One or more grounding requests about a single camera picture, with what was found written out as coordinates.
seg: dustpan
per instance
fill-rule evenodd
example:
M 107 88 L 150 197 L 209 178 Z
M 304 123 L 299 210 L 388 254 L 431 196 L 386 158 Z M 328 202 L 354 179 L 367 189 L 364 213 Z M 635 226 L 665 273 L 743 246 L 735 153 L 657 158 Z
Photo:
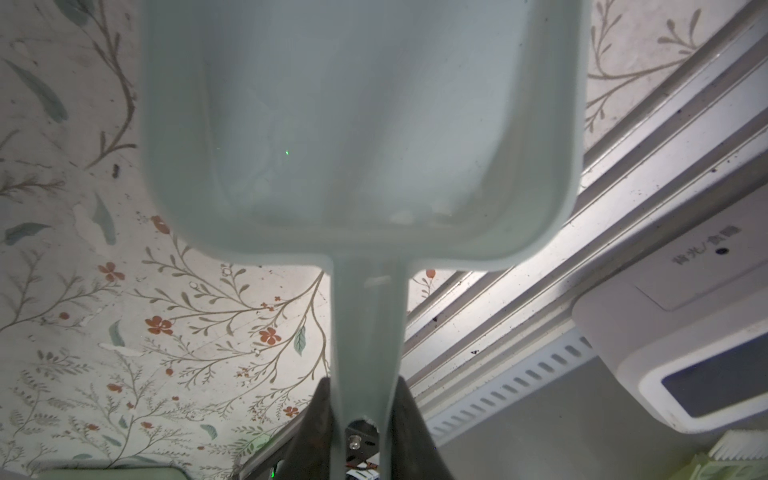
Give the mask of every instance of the dustpan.
M 331 274 L 333 414 L 341 429 L 377 425 L 387 478 L 408 278 L 510 267 L 572 208 L 589 3 L 143 9 L 143 155 L 158 208 L 215 257 Z

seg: orange flower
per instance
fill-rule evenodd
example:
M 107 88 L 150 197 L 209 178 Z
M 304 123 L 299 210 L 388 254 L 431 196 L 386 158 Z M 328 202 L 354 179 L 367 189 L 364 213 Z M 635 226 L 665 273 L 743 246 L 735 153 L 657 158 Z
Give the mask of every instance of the orange flower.
M 163 222 L 163 219 L 160 218 L 160 215 L 155 215 L 150 220 L 152 220 L 154 227 L 157 228 L 158 232 L 165 233 L 166 235 L 170 233 L 170 228 L 168 228 L 168 225 Z
M 107 262 L 106 265 L 99 265 L 98 271 L 102 272 L 107 277 L 108 282 L 114 282 L 115 277 L 120 280 L 125 280 L 125 275 L 123 273 L 114 271 L 114 263 L 112 262 Z
M 170 329 L 173 325 L 170 320 L 163 320 L 157 315 L 153 316 L 152 320 L 146 319 L 145 323 L 150 326 L 150 328 L 147 329 L 149 330 L 149 333 L 154 335 L 160 335 L 161 332 L 166 335 L 173 335 L 174 333 L 174 331 Z
M 260 331 L 259 335 L 261 335 L 261 343 L 274 345 L 275 343 L 278 343 L 280 340 L 282 340 L 282 338 L 280 338 L 279 335 L 275 335 L 275 333 L 277 332 L 271 326 L 267 327 L 266 330 Z

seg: device screen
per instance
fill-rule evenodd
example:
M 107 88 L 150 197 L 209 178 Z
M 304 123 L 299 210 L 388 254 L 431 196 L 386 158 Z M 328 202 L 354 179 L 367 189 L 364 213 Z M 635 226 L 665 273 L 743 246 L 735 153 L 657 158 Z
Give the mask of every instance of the device screen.
M 768 392 L 768 333 L 661 381 L 697 418 Z

